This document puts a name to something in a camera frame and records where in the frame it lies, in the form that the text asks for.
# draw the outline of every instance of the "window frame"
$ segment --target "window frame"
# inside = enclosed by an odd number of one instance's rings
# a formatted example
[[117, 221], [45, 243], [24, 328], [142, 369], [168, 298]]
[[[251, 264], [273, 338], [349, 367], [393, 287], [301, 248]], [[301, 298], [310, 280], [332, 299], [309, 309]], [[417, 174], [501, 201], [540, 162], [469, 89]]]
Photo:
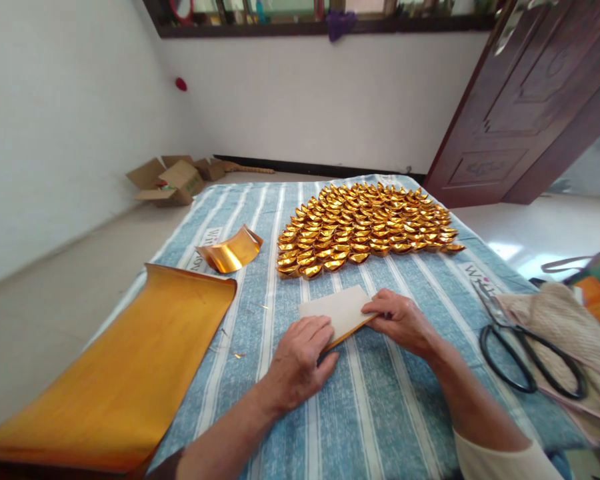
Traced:
[[[300, 23], [265, 23], [252, 25], [165, 25], [161, 18], [161, 0], [143, 0], [145, 8], [162, 39], [221, 37], [296, 37], [327, 35], [326, 21]], [[217, 0], [224, 6], [223, 0]], [[361, 18], [348, 33], [441, 33], [451, 31], [490, 31], [496, 24], [494, 14], [454, 15], [445, 17]]]

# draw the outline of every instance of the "baseboard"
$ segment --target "baseboard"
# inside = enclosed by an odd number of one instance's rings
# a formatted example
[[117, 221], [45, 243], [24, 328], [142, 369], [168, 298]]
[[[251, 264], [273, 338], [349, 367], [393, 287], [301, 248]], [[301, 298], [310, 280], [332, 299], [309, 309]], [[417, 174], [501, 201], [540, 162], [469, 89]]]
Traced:
[[379, 173], [381, 175], [406, 175], [416, 180], [420, 185], [422, 185], [422, 182], [424, 182], [426, 177], [426, 175], [422, 173], [400, 173], [390, 170], [342, 167], [340, 165], [319, 165], [317, 163], [265, 160], [249, 157], [234, 157], [232, 155], [214, 155], [214, 157], [220, 160], [232, 161], [244, 167], [270, 168], [279, 172], [303, 173], [305, 175], [320, 175], [322, 177], [348, 178], [356, 177], [358, 175], [373, 175], [374, 173]]

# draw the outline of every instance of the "red dot on wall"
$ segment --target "red dot on wall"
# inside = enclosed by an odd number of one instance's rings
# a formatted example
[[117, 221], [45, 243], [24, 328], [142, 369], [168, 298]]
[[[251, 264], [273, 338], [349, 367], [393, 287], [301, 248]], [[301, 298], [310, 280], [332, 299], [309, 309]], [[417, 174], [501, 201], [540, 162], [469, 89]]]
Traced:
[[179, 90], [187, 91], [187, 83], [180, 77], [176, 78], [175, 86], [178, 87]]

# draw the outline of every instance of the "cardboard box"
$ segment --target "cardboard box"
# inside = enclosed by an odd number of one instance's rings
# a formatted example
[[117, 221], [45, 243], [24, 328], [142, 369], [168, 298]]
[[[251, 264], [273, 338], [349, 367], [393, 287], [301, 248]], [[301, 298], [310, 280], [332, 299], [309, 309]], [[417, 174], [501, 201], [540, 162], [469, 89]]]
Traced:
[[[190, 205], [193, 196], [205, 187], [198, 170], [184, 160], [178, 160], [169, 168], [164, 168], [160, 160], [154, 158], [142, 167], [128, 172], [127, 178], [140, 189], [135, 199], [152, 202], [156, 207]], [[162, 190], [157, 185], [161, 181], [167, 182], [172, 188]]]
[[216, 181], [225, 176], [222, 160], [215, 158], [202, 159], [194, 163], [204, 180]]
[[193, 165], [198, 172], [200, 172], [200, 175], [202, 175], [204, 180], [216, 181], [225, 176], [225, 169], [222, 166], [222, 160], [210, 158], [193, 161], [190, 155], [165, 155], [162, 157], [162, 161], [165, 163], [167, 168], [179, 160], [183, 160], [190, 165]]

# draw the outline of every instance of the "bed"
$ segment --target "bed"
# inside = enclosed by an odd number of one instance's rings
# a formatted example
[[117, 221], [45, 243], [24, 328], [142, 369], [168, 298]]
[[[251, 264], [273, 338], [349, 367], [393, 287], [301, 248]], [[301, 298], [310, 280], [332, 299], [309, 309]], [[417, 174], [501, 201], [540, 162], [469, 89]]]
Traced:
[[[382, 182], [416, 189], [401, 175], [334, 180], [335, 185]], [[503, 291], [533, 293], [458, 218], [457, 255], [418, 253], [370, 257], [312, 281], [280, 280], [273, 265], [277, 236], [301, 203], [326, 182], [213, 185], [152, 258], [152, 263], [214, 273], [200, 261], [196, 245], [225, 240], [246, 224], [264, 239], [257, 258], [230, 274], [236, 297], [164, 436], [150, 469], [218, 419], [266, 372], [278, 341], [297, 320], [298, 304], [361, 285], [369, 295], [382, 287], [414, 298], [435, 328], [452, 342], [489, 392], [547, 452], [582, 448], [586, 440], [552, 400], [509, 388], [486, 366], [477, 343], [489, 321], [465, 274], [478, 268]], [[96, 336], [142, 288], [142, 271]], [[321, 392], [282, 419], [260, 445], [241, 478], [448, 478], [458, 471], [451, 419], [437, 381], [426, 364], [392, 341], [364, 328], [336, 347], [338, 366]], [[495, 351], [497, 360], [511, 360]]]

